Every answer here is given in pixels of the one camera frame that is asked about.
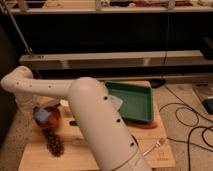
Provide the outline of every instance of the wooden board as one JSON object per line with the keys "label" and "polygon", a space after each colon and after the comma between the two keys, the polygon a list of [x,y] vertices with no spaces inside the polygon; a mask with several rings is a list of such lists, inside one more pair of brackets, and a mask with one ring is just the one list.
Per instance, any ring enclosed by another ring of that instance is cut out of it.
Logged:
{"label": "wooden board", "polygon": [[[149,85],[144,82],[129,83]],[[47,100],[47,98],[42,98],[39,101],[40,104],[44,103],[45,100]],[[64,108],[59,107],[59,109],[62,113],[62,119],[56,132],[60,135],[64,143],[64,154],[59,158],[53,157],[46,148],[45,138],[43,137],[40,128],[34,124],[21,160],[19,167],[20,171],[99,169],[79,128],[76,126],[69,126],[69,121],[73,120],[72,116],[67,115]],[[159,124],[155,129],[140,129],[134,126],[128,126],[130,132],[136,137],[142,151],[151,148],[160,138],[167,137],[155,102],[154,120]],[[152,168],[175,166],[168,140],[166,140],[165,144],[161,147],[149,153],[145,158]]]}

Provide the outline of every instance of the black wall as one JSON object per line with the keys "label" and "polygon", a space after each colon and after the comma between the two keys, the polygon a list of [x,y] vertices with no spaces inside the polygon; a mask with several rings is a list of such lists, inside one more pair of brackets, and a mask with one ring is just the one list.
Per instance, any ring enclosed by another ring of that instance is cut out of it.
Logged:
{"label": "black wall", "polygon": [[[0,80],[17,66],[17,54],[0,24]],[[15,98],[0,86],[0,146],[16,113]]]}
{"label": "black wall", "polygon": [[[8,16],[1,16],[18,53],[24,48]],[[213,13],[17,15],[35,53],[200,49],[213,38]]]}

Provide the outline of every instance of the black cable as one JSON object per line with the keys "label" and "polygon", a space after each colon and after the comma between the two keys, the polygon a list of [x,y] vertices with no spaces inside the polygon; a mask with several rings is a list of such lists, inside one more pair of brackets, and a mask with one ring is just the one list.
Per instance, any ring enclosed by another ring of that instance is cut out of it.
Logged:
{"label": "black cable", "polygon": [[207,120],[211,123],[213,123],[213,120],[206,118],[205,116],[203,116],[201,113],[199,113],[196,109],[194,109],[193,107],[191,107],[189,104],[187,104],[185,101],[183,101],[180,97],[178,97],[173,91],[171,91],[166,85],[165,88],[171,93],[173,94],[178,100],[180,100],[183,104],[183,106],[187,106],[191,111],[193,111],[196,115],[199,115],[201,118],[203,118],[204,120]]}
{"label": "black cable", "polygon": [[[183,103],[168,103],[168,104],[162,106],[162,107],[160,108],[159,112],[160,112],[162,109],[164,109],[165,107],[170,106],[170,105],[181,105],[181,107],[178,107],[178,108],[175,110],[175,117],[176,117],[176,119],[177,119],[181,124],[183,124],[183,125],[185,125],[185,126],[187,126],[187,127],[194,127],[194,126],[197,126],[197,125],[199,124],[200,119],[199,119],[199,117],[198,117],[198,114],[195,113],[194,110],[192,110],[191,108],[189,108],[188,106],[186,106],[186,105],[183,104]],[[178,114],[179,114],[179,111],[180,111],[180,110],[183,110],[183,109],[189,110],[189,111],[192,112],[192,114],[195,115],[196,121],[195,121],[194,124],[189,125],[189,124],[183,122],[183,121],[179,118],[179,115],[178,115]]]}
{"label": "black cable", "polygon": [[[174,95],[180,102],[173,102],[173,103],[168,103],[164,106],[162,106],[159,110],[159,112],[161,110],[163,110],[165,107],[167,106],[170,106],[170,105],[180,105],[181,107],[178,107],[176,110],[175,110],[175,116],[176,116],[176,119],[183,125],[187,126],[187,127],[193,127],[189,134],[188,134],[188,138],[187,138],[187,141],[183,141],[183,140],[177,140],[177,139],[173,139],[173,138],[170,138],[168,137],[169,140],[171,141],[175,141],[175,142],[179,142],[179,143],[187,143],[187,159],[188,159],[188,170],[191,171],[191,154],[190,154],[190,145],[195,145],[196,147],[199,147],[201,149],[204,149],[204,150],[207,150],[209,152],[213,152],[213,149],[209,149],[209,148],[213,148],[213,145],[210,144],[206,138],[205,138],[205,133],[210,130],[211,132],[213,132],[213,126],[210,126],[210,127],[206,127],[206,126],[198,126],[200,120],[199,120],[199,117],[203,118],[204,120],[210,122],[210,123],[213,123],[213,120],[211,119],[208,119],[206,117],[204,117],[201,113],[199,113],[196,109],[192,108],[189,104],[187,104],[184,100],[182,100],[180,97],[178,97],[173,91],[171,91],[166,85],[165,85],[165,88],[172,94]],[[185,122],[183,122],[179,116],[178,116],[178,111],[180,110],[189,110],[190,112],[192,112],[195,117],[196,117],[196,122],[194,124],[187,124]],[[195,143],[192,143],[190,142],[190,138],[191,138],[191,135],[192,133],[196,130],[196,129],[200,129],[202,128],[203,131],[201,133],[201,138],[203,140],[203,142],[209,147],[209,148],[205,148],[203,146],[200,146],[198,144],[195,144]]]}
{"label": "black cable", "polygon": [[167,31],[166,31],[166,46],[165,46],[165,56],[163,58],[163,62],[161,64],[161,79],[164,77],[165,65],[167,60],[168,48],[169,48],[169,34],[170,34],[170,16],[168,12],[168,7],[166,7],[166,16],[167,16]]}
{"label": "black cable", "polygon": [[[178,143],[183,143],[183,144],[187,144],[188,142],[187,141],[184,141],[184,140],[177,140],[177,139],[173,139],[171,137],[167,137],[168,140],[171,140],[171,141],[174,141],[174,142],[178,142]],[[209,149],[209,148],[206,148],[206,147],[203,147],[201,145],[198,145],[196,143],[193,143],[193,142],[190,142],[190,145],[194,145],[198,148],[201,148],[203,150],[206,150],[206,151],[210,151],[210,152],[213,152],[213,149]]]}
{"label": "black cable", "polygon": [[210,127],[205,127],[205,126],[197,126],[191,129],[191,131],[188,134],[188,139],[187,139],[187,156],[188,156],[188,170],[191,171],[191,155],[190,155],[190,138],[192,133],[199,128],[204,128],[204,130],[202,131],[202,134],[204,134],[207,130],[212,130],[213,126]]}
{"label": "black cable", "polygon": [[35,75],[35,78],[37,78],[37,79],[42,79],[42,75],[41,75],[41,73],[40,73],[40,71],[39,70],[34,70],[34,75]]}

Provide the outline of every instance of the brown object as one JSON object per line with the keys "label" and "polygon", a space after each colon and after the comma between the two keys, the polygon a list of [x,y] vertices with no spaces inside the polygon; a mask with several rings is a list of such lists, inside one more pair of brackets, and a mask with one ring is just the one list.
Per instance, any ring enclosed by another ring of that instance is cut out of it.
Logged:
{"label": "brown object", "polygon": [[[148,1],[148,0],[134,0],[136,7],[167,7],[168,1]],[[175,1],[175,6],[192,6],[189,0],[177,0]]]}
{"label": "brown object", "polygon": [[141,129],[154,129],[157,128],[158,123],[156,121],[152,121],[149,124],[133,124],[133,126],[136,126],[137,128]]}
{"label": "brown object", "polygon": [[51,113],[48,121],[46,123],[41,123],[38,120],[35,120],[36,123],[43,129],[57,128],[59,125],[60,111],[57,109],[57,107],[46,107],[45,110]]}
{"label": "brown object", "polygon": [[[142,81],[129,83],[149,85],[148,82]],[[160,138],[166,139],[167,137],[155,100],[153,105],[154,121],[158,123],[157,128],[141,129],[135,126],[128,126],[130,133],[137,139],[142,152],[150,149]],[[56,134],[60,135],[61,141],[66,148],[63,156],[60,158],[52,157],[52,155],[45,149],[46,140],[44,139],[44,136],[38,126],[34,125],[19,166],[19,171],[99,170],[79,128],[69,125],[69,122],[74,119],[64,114],[64,109],[62,107],[59,107],[59,109],[62,117],[61,124],[56,130]],[[175,160],[168,140],[165,141],[162,147],[155,149],[152,153],[147,155],[145,159],[152,168],[175,166]]]}
{"label": "brown object", "polygon": [[43,5],[44,9],[73,9],[73,10],[84,10],[95,9],[94,1],[60,1],[60,0],[47,0]]}
{"label": "brown object", "polygon": [[64,153],[64,146],[59,136],[51,129],[43,129],[42,132],[47,140],[47,149],[53,156],[60,157]]}

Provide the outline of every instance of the cable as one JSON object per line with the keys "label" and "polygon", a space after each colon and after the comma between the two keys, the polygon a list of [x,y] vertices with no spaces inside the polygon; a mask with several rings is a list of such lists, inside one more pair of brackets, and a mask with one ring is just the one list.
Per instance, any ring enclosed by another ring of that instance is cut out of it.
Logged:
{"label": "cable", "polygon": [[204,128],[204,130],[202,131],[202,134],[204,134],[207,130],[211,130],[212,131],[213,126],[210,126],[210,127],[197,126],[197,127],[192,128],[191,131],[189,132],[189,134],[188,134],[188,140],[187,140],[187,154],[188,154],[187,156],[188,156],[188,163],[189,163],[188,164],[188,170],[189,171],[191,171],[190,138],[191,138],[192,133],[196,129],[199,129],[199,128]]}
{"label": "cable", "polygon": [[16,31],[17,31],[17,33],[18,33],[23,45],[24,45],[24,47],[25,47],[26,52],[28,53],[28,55],[30,57],[32,57],[34,55],[33,52],[32,52],[32,49],[29,47],[29,45],[28,45],[23,33],[21,32],[21,30],[20,30],[20,28],[18,26],[18,23],[16,22],[13,14],[11,13],[9,7],[7,6],[6,1],[5,0],[1,0],[1,3],[5,7],[5,10],[7,11],[8,15],[9,15],[9,17],[10,17],[10,19],[11,19],[11,21],[12,21],[12,23],[13,23],[13,25],[14,25],[14,27],[15,27],[15,29],[16,29]]}
{"label": "cable", "polygon": [[198,112],[197,110],[195,110],[193,107],[191,107],[189,104],[187,104],[185,101],[183,101],[180,97],[178,97],[173,91],[171,91],[166,85],[165,88],[171,93],[173,94],[178,100],[180,100],[183,104],[183,106],[187,106],[192,112],[194,112],[196,115],[199,115],[201,118],[203,118],[204,120],[209,121],[210,123],[213,123],[213,120],[206,118],[205,116],[203,116],[200,112]]}
{"label": "cable", "polygon": [[[187,144],[187,143],[188,143],[187,141],[184,141],[184,140],[177,140],[177,139],[173,139],[173,138],[170,138],[170,137],[167,137],[167,139],[168,139],[168,140],[171,140],[171,141],[174,141],[174,142],[183,143],[183,144]],[[190,145],[194,145],[194,146],[196,146],[196,147],[198,147],[198,148],[201,148],[201,149],[203,149],[203,150],[213,152],[212,149],[208,149],[208,148],[206,148],[206,147],[203,147],[203,146],[198,145],[198,144],[193,143],[193,142],[190,142]]]}
{"label": "cable", "polygon": [[[178,97],[172,90],[170,90],[166,85],[165,85],[165,88],[172,94],[174,95],[180,102],[173,102],[173,103],[168,103],[164,106],[162,106],[160,109],[159,109],[159,112],[161,110],[163,110],[165,107],[168,107],[170,105],[180,105],[180,107],[178,107],[176,110],[175,110],[175,116],[176,116],[176,119],[178,120],[178,122],[180,122],[182,125],[184,126],[187,126],[187,127],[193,127],[189,134],[188,134],[188,138],[187,138],[187,141],[183,141],[183,140],[177,140],[177,139],[174,139],[174,138],[170,138],[168,137],[169,140],[171,141],[175,141],[175,142],[179,142],[179,143],[187,143],[187,159],[188,159],[188,170],[191,171],[191,154],[190,154],[190,145],[194,145],[196,147],[199,147],[201,149],[204,149],[204,150],[207,150],[209,152],[213,152],[213,149],[210,149],[210,148],[213,148],[213,145],[210,144],[206,138],[205,138],[205,133],[207,131],[211,131],[213,132],[213,126],[210,126],[210,127],[206,127],[206,126],[198,126],[199,125],[199,122],[200,122],[200,119],[199,117],[201,117],[202,119],[210,122],[210,123],[213,123],[213,120],[211,119],[208,119],[206,118],[205,116],[203,116],[201,113],[199,113],[196,109],[192,108],[188,103],[186,103],[184,100],[182,100],[180,97]],[[178,115],[178,112],[180,110],[189,110],[190,112],[192,112],[195,117],[196,117],[196,121],[194,124],[187,124],[185,122],[183,122],[180,118],[179,118],[179,115]],[[203,140],[203,142],[209,147],[209,148],[206,148],[206,147],[203,147],[203,146],[200,146],[198,144],[195,144],[195,143],[192,143],[191,142],[191,135],[192,133],[197,130],[197,129],[203,129],[202,133],[201,133],[201,138]]]}
{"label": "cable", "polygon": [[169,34],[170,34],[170,16],[168,12],[168,7],[166,7],[166,16],[167,16],[167,31],[166,31],[166,47],[165,47],[165,56],[163,58],[163,62],[161,65],[161,79],[164,77],[164,68],[166,64],[167,54],[168,54],[168,48],[169,48]]}

